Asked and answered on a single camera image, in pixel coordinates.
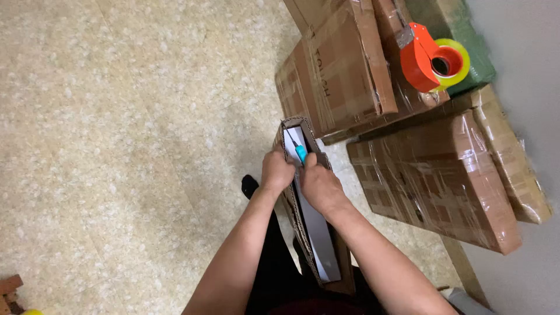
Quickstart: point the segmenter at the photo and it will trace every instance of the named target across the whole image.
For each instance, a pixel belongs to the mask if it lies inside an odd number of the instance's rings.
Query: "yellow object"
[[[463,58],[463,67],[461,68],[461,70],[459,70],[457,74],[448,77],[440,76],[436,73],[436,78],[440,82],[440,85],[437,88],[433,89],[431,92],[444,91],[448,87],[452,85],[456,85],[469,74],[469,69],[470,69],[469,53],[466,51],[465,47],[461,45],[460,42],[448,38],[436,39],[435,42],[440,47],[447,46],[457,50],[461,55],[461,57]]]
[[[22,315],[43,315],[41,311],[37,311],[36,309],[30,309],[25,311]]]

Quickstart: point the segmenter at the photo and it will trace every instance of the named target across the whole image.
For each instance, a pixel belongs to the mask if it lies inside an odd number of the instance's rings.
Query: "hand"
[[[333,171],[317,164],[317,155],[305,157],[305,167],[300,169],[301,190],[309,204],[328,219],[334,211],[344,208],[350,200]]]
[[[282,146],[278,143],[274,150],[264,156],[263,175],[260,182],[263,189],[271,191],[275,196],[280,196],[284,188],[292,183],[295,173],[296,167],[293,166],[293,163],[284,160]]]

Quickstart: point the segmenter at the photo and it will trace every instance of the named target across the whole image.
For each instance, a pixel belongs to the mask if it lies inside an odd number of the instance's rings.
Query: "forearm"
[[[206,269],[184,314],[242,314],[278,195],[259,188]]]
[[[348,244],[369,286],[391,314],[456,314],[418,268],[348,201],[326,219]]]

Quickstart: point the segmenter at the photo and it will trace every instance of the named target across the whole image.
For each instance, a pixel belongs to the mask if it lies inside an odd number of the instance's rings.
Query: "person's left hand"
[[[288,156],[288,161],[290,163],[284,160],[280,143],[264,156],[263,175],[260,181],[263,189],[271,191],[275,196],[280,196],[284,188],[292,183],[296,167],[290,156]]]

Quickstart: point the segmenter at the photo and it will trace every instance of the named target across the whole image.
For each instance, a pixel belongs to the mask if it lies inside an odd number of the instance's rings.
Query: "orange tape dispenser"
[[[433,40],[425,26],[409,23],[396,36],[404,77],[420,92],[443,91],[469,73],[466,49],[452,39]]]

